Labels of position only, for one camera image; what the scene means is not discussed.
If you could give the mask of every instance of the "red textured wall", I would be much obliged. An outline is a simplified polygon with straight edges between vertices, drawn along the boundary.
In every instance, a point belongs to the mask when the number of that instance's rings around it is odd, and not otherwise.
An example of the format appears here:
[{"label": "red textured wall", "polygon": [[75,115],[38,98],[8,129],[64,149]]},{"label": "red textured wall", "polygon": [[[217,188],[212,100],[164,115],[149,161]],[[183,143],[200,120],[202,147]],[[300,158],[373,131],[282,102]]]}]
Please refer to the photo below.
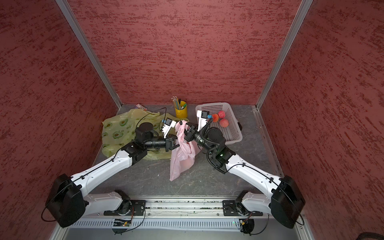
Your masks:
[{"label": "red textured wall", "polygon": [[117,109],[55,1],[1,1],[0,39],[0,238],[47,239],[53,180],[92,164]]},{"label": "red textured wall", "polygon": [[68,0],[123,103],[255,104],[301,0]]},{"label": "red textured wall", "polygon": [[383,10],[315,0],[262,106],[316,239],[384,234]]}]

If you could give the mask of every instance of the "white bracket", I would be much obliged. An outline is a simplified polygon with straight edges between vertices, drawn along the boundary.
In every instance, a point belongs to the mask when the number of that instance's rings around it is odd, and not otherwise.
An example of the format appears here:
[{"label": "white bracket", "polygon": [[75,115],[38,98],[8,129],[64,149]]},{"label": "white bracket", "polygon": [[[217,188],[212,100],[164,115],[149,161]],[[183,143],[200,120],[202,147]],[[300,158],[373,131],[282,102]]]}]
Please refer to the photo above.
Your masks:
[{"label": "white bracket", "polygon": [[268,206],[270,202],[265,195],[251,192],[247,192],[242,200],[242,204],[248,211],[259,211],[267,214],[271,214],[271,209]]},{"label": "white bracket", "polygon": [[275,176],[261,170],[260,168],[245,161],[237,154],[228,159],[225,167],[229,169],[228,172],[241,177],[255,186],[268,199],[272,198],[272,189],[276,189],[276,186],[280,184],[279,176]]},{"label": "white bracket", "polygon": [[88,194],[84,197],[88,202],[83,216],[103,213],[104,211],[115,211],[122,203],[122,198],[117,192],[106,194]]},{"label": "white bracket", "polygon": [[206,124],[207,124],[207,121],[209,120],[209,116],[210,115],[207,115],[205,114],[206,112],[204,111],[201,111],[201,110],[198,110],[196,112],[196,117],[197,117],[197,130],[200,131]]},{"label": "white bracket", "polygon": [[176,122],[170,118],[167,118],[167,120],[164,122],[163,129],[161,130],[164,133],[164,138],[167,137],[169,130],[175,126]]}]

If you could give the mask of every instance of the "white plastic basket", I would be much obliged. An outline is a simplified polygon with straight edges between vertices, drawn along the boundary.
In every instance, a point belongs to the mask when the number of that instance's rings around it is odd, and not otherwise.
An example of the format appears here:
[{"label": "white plastic basket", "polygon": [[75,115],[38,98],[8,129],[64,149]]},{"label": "white plastic basket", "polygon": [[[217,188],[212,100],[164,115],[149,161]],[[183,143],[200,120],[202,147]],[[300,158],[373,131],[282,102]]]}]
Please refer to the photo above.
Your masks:
[{"label": "white plastic basket", "polygon": [[235,115],[233,114],[231,105],[229,103],[206,103],[196,106],[196,112],[198,110],[209,111],[209,114],[215,114],[219,111],[223,110],[225,112],[225,119],[228,120],[228,127],[221,127],[219,121],[212,122],[211,127],[217,127],[223,133],[223,137],[225,138],[226,145],[233,144],[235,142],[240,142],[243,140],[243,135],[241,134],[239,125],[237,124],[237,120]]}]

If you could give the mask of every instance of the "black cable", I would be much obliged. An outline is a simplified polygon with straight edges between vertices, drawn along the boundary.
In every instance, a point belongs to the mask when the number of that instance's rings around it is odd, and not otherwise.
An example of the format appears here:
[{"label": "black cable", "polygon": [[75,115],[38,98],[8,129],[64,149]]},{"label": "black cable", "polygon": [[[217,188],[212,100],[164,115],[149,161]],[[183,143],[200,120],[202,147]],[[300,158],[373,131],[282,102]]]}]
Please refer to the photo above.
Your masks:
[{"label": "black cable", "polygon": [[213,121],[213,118],[210,118],[208,120],[208,122],[204,125],[204,127],[200,130],[200,133],[199,135],[200,136],[203,136],[205,134],[205,131],[207,130],[207,128],[209,127],[209,125],[211,124],[211,122]]},{"label": "black cable", "polygon": [[121,211],[121,210],[130,208],[130,207],[132,207],[132,211],[133,211],[133,204],[129,205],[128,207],[123,207],[122,209],[116,209],[115,211]]},{"label": "black cable", "polygon": [[205,143],[210,143],[210,144],[213,144],[215,146],[220,146],[220,144],[218,144],[217,142],[213,142],[211,140],[209,140],[208,138],[205,138],[204,136],[202,136],[201,134],[199,134],[200,138],[205,142]]},{"label": "black cable", "polygon": [[[248,168],[250,168],[250,169],[252,169],[252,170],[254,170],[254,171],[256,171],[256,172],[258,172],[258,173],[260,173],[261,175],[263,175],[264,177],[266,177],[269,181],[271,181],[271,182],[273,182],[283,193],[284,193],[284,195],[288,198],[288,200],[292,203],[292,205],[294,206],[294,208],[296,209],[296,211],[298,212],[298,210],[297,210],[297,208],[296,208],[296,206],[295,206],[295,204],[293,203],[293,201],[292,201],[292,199],[288,196],[288,194],[277,184],[277,183],[275,183],[272,179],[270,179],[269,177],[267,177],[265,174],[263,174],[262,172],[260,172],[260,171],[258,171],[258,170],[256,170],[256,169],[254,169],[253,167],[250,167],[250,166],[248,166],[248,165],[246,165],[246,164],[235,164],[235,165],[233,165],[233,166],[231,166],[225,173],[227,173],[229,170],[231,170],[231,168],[233,168],[233,167],[235,167],[235,166],[239,166],[239,165],[241,165],[241,166],[245,166],[245,167],[248,167]],[[300,218],[301,218],[301,220],[303,221],[303,223],[299,223],[298,221],[296,221],[296,223],[298,223],[299,225],[301,225],[301,226],[304,226],[304,219],[303,219],[303,216],[299,213],[299,216],[300,216]]]},{"label": "black cable", "polygon": [[262,233],[262,232],[266,229],[266,227],[268,226],[268,222],[269,222],[269,214],[267,214],[267,216],[268,216],[268,220],[266,221],[266,225],[265,225],[265,227],[263,228],[263,230],[261,230],[261,231],[258,232],[258,233],[249,233],[250,235],[258,235],[258,234]]},{"label": "black cable", "polygon": [[156,112],[156,111],[160,111],[161,109],[165,109],[165,110],[166,110],[166,112],[164,113],[163,124],[161,125],[161,129],[162,129],[163,126],[164,126],[164,121],[166,120],[166,115],[167,115],[167,108],[166,108],[166,107],[165,107],[165,108],[159,108],[159,109],[157,109],[157,110],[154,110],[154,111],[148,113],[147,115],[145,115],[144,117],[142,117],[142,118],[137,122],[136,127],[138,126],[139,122],[141,122],[141,120],[143,120],[146,116],[148,116],[149,114],[154,113],[154,112]]},{"label": "black cable", "polygon": [[249,216],[248,216],[243,222],[248,221],[248,219],[249,219],[251,216],[252,216],[252,212],[249,213]]},{"label": "black cable", "polygon": [[45,210],[47,209],[48,205],[50,205],[51,202],[52,202],[52,201],[53,201],[53,200],[54,200],[54,199],[55,199],[61,192],[63,192],[67,187],[69,187],[69,186],[70,186],[71,184],[73,184],[75,181],[77,181],[77,180],[79,180],[79,179],[81,179],[81,178],[87,176],[88,174],[90,174],[91,172],[95,171],[96,169],[99,169],[99,168],[101,168],[102,166],[104,166],[104,165],[106,165],[106,164],[108,164],[108,163],[110,163],[110,162],[113,162],[114,159],[115,159],[115,157],[116,157],[116,155],[117,155],[117,152],[116,152],[115,156],[113,156],[113,158],[112,158],[111,160],[109,160],[108,162],[106,162],[106,163],[104,163],[103,165],[101,165],[101,166],[99,166],[99,167],[93,169],[93,170],[90,171],[90,172],[87,172],[87,173],[84,174],[84,175],[81,175],[79,178],[77,178],[76,180],[72,181],[72,182],[69,183],[67,186],[65,186],[63,189],[61,189],[61,190],[60,190],[60,191],[59,191],[53,198],[51,198],[51,200],[45,205],[43,211],[41,212],[40,218],[41,218],[44,222],[54,222],[54,221],[56,221],[56,220],[45,220],[45,219],[43,218],[43,214],[44,214]]},{"label": "black cable", "polygon": [[[128,207],[125,207],[125,208],[122,208],[120,210],[123,210],[123,209],[126,209],[126,208],[129,208],[129,207],[132,207],[132,213],[131,213],[131,220],[130,220],[130,223],[132,223],[132,219],[133,219],[133,214],[134,214],[134,208],[133,208],[133,204],[131,206],[128,206]],[[127,222],[125,219],[120,219],[120,218],[115,218],[115,220],[113,221],[113,223],[116,223],[116,221],[120,221],[120,224],[121,223],[125,223]]]},{"label": "black cable", "polygon": [[143,221],[141,221],[141,223],[140,223],[137,227],[134,227],[134,228],[132,228],[132,229],[127,229],[127,230],[125,230],[124,232],[132,231],[132,230],[138,228],[139,226],[141,226],[141,224],[144,222],[145,215],[146,215],[146,213],[145,213],[145,207],[144,207],[144,218],[143,218]]},{"label": "black cable", "polygon": [[233,211],[238,212],[238,210],[235,209],[233,206],[231,206],[231,205],[227,205],[227,206],[230,207],[230,208],[232,208]]},{"label": "black cable", "polygon": [[214,169],[218,170],[218,171],[221,172],[222,174],[225,174],[224,170],[222,170],[222,169],[220,169],[219,167],[215,166],[215,165],[211,162],[211,160],[209,159],[209,153],[210,153],[211,151],[213,151],[215,148],[216,148],[216,147],[212,147],[211,149],[209,149],[209,150],[207,151],[207,155],[206,155],[206,156],[207,156],[207,160],[208,160],[209,164],[211,164],[211,166],[212,166]]},{"label": "black cable", "polygon": [[378,233],[374,232],[362,232],[359,234],[358,238],[356,240],[362,240],[366,238],[372,238],[372,239],[378,239],[378,240],[384,240],[384,236]]}]

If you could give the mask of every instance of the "metal frame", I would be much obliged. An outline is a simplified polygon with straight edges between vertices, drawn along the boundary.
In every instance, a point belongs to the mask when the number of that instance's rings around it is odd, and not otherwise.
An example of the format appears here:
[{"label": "metal frame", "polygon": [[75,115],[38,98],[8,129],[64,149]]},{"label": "metal frame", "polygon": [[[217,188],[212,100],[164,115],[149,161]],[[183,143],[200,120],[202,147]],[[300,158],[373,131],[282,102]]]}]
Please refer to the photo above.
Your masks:
[{"label": "metal frame", "polygon": [[95,52],[93,51],[91,45],[88,42],[87,37],[85,36],[83,30],[80,27],[80,24],[78,23],[76,17],[74,16],[71,7],[69,6],[68,2],[66,0],[56,0],[56,3],[59,5],[60,10],[64,14],[65,18],[67,19],[69,25],[71,26],[73,32],[75,33],[77,39],[79,40],[80,44],[83,46],[84,51],[88,55],[89,59],[91,60],[94,68],[96,69],[97,73],[99,74],[101,80],[103,81],[105,87],[107,88],[109,94],[113,98],[113,101],[115,101],[116,106],[120,109],[122,102],[116,93],[115,89],[113,88],[111,82],[109,81],[109,78],[106,74],[106,72],[103,69],[103,66],[101,65],[99,59],[97,58]]},{"label": "metal frame", "polygon": [[307,14],[310,6],[312,4],[312,0],[303,0],[299,6],[299,9],[297,10],[296,16],[293,19],[292,25],[288,31],[288,34],[285,38],[285,41],[283,43],[283,46],[281,47],[281,50],[279,52],[279,55],[277,56],[276,62],[272,68],[271,74],[269,75],[267,82],[260,94],[260,97],[256,103],[256,109],[260,110],[263,102],[269,92],[269,89],[271,88],[277,73],[280,70],[281,65],[283,64],[283,61],[285,57],[287,56],[287,53],[289,49],[291,48],[291,45],[293,43],[293,40],[295,39],[297,32],[300,29],[301,24],[303,23],[303,20],[305,18],[305,15]]},{"label": "metal frame", "polygon": [[65,237],[65,233],[68,228],[62,228],[58,223],[56,223],[55,228],[53,229],[49,240],[63,240]]},{"label": "metal frame", "polygon": [[[190,230],[218,230],[218,231],[237,231],[239,226],[239,219],[244,218],[242,216],[224,216],[222,210],[223,200],[234,200],[236,197],[214,197],[214,196],[202,196],[202,197],[190,197],[190,196],[149,196],[149,197],[131,197],[132,200],[146,200],[146,220],[148,222],[143,225],[142,228],[164,228],[180,230],[182,227],[184,230],[188,228],[188,225],[178,225],[177,222],[234,222],[228,227],[222,225],[200,225],[198,227],[192,227]],[[301,240],[314,240],[311,229],[309,228],[308,221],[304,217],[304,226],[296,224],[296,232]],[[104,216],[103,214],[91,214],[81,218],[77,224],[74,223],[74,228],[117,228],[113,227],[110,223],[116,217]],[[141,216],[136,216],[136,222],[132,223],[132,227],[135,227],[142,221]],[[251,218],[268,218],[266,214],[263,216],[252,216]],[[159,224],[159,222],[173,222],[173,225],[165,226]],[[57,224],[50,240],[62,240],[65,237],[66,231],[71,228],[61,228]]]},{"label": "metal frame", "polygon": [[283,170],[281,169],[279,160],[277,159],[275,149],[273,148],[272,141],[269,137],[269,134],[264,124],[264,120],[262,118],[260,110],[258,110],[256,106],[252,106],[252,111],[256,119],[257,128],[259,129],[260,135],[262,136],[263,144],[264,144],[266,153],[268,155],[268,159],[271,162],[273,174],[283,177],[284,176]]},{"label": "metal frame", "polygon": [[[70,24],[72,30],[74,31],[76,37],[79,39],[81,45],[83,46],[85,52],[87,53],[89,59],[91,60],[93,66],[98,72],[100,78],[105,84],[107,90],[115,101],[117,107],[120,109],[122,102],[114,90],[111,82],[103,67],[98,60],[95,52],[93,51],[91,45],[89,44],[85,34],[83,33],[79,23],[77,22],[68,2],[66,0],[56,0],[59,5],[62,13]],[[272,68],[271,74],[267,79],[266,85],[264,86],[262,93],[257,101],[256,106],[253,108],[253,113],[260,129],[261,135],[263,136],[264,145],[266,147],[269,159],[271,160],[271,165],[274,168],[276,175],[283,176],[283,171],[279,164],[279,161],[276,157],[275,150],[273,148],[271,139],[268,135],[268,131],[265,127],[263,118],[261,116],[260,110],[262,104],[270,90],[278,71],[295,39],[295,36],[305,18],[306,13],[312,0],[302,0],[299,9],[296,13],[296,16],[292,22],[292,25],[288,31],[286,39],[283,43],[283,46],[279,52],[279,55],[276,59],[276,62]],[[213,196],[203,196],[203,197],[183,197],[183,196],[172,196],[172,197],[132,197],[132,199],[143,199],[147,201],[146,207],[146,218],[206,218],[206,219],[220,219],[220,218],[231,218],[238,219],[241,217],[224,217],[222,212],[222,200],[234,200],[236,197],[213,197]],[[265,218],[266,216],[254,217],[254,218]],[[300,226],[296,225],[296,230],[301,240],[313,240],[313,235],[311,233],[308,221],[305,216],[304,221],[305,225]],[[89,215],[87,218],[110,218],[110,216],[103,215]],[[58,224],[56,225],[50,240],[62,240],[65,236],[67,228],[61,228]]]},{"label": "metal frame", "polygon": [[[118,110],[117,110],[115,116],[119,115],[119,111],[120,111],[121,107],[122,107],[122,105],[121,105],[120,107],[118,107]],[[103,154],[103,153],[101,152],[102,150],[103,150],[103,145],[100,146],[99,151],[97,152],[97,155],[96,155],[95,159],[93,160],[93,163],[92,163],[92,166],[91,166],[91,167],[93,167],[93,166],[95,166],[95,165],[97,164],[96,161],[98,160],[99,155],[100,155],[100,154]]]}]

